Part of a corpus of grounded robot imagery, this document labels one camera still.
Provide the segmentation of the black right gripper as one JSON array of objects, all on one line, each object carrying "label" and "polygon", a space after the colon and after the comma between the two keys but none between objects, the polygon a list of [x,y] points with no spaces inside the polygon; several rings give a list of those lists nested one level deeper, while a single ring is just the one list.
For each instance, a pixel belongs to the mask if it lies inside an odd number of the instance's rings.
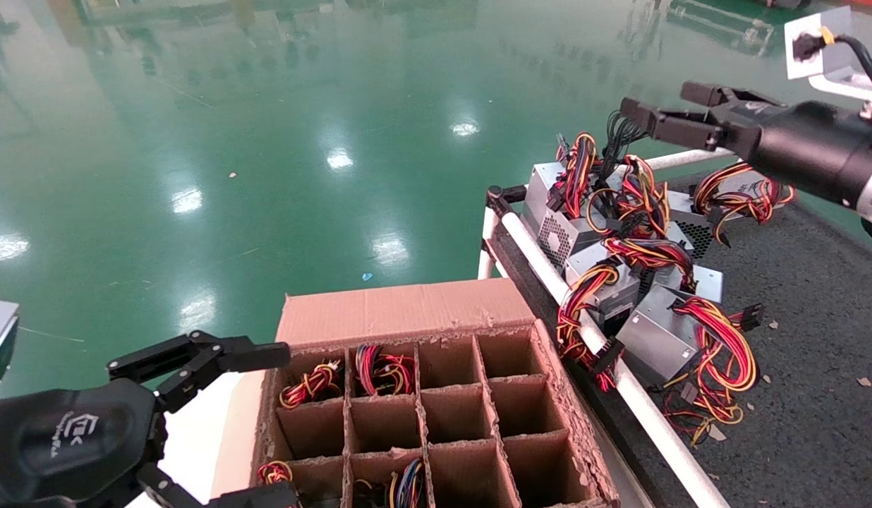
[{"label": "black right gripper", "polygon": [[620,112],[649,138],[714,152],[740,153],[732,120],[746,118],[743,158],[759,173],[851,209],[872,209],[872,117],[822,101],[787,107],[772,97],[685,81],[681,99],[703,111],[659,109],[632,97]]}]

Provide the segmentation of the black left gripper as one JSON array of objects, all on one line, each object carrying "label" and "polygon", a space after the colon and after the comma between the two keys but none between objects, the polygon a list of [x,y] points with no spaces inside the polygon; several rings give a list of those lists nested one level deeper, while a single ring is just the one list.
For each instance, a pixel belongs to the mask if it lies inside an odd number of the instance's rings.
[{"label": "black left gripper", "polygon": [[[300,506],[287,481],[201,504],[152,464],[167,438],[162,412],[180,411],[223,374],[290,360],[285,343],[195,330],[111,360],[113,382],[101,387],[0,399],[0,507],[124,507],[142,490],[161,507]],[[156,393],[139,385],[164,374]]]}]

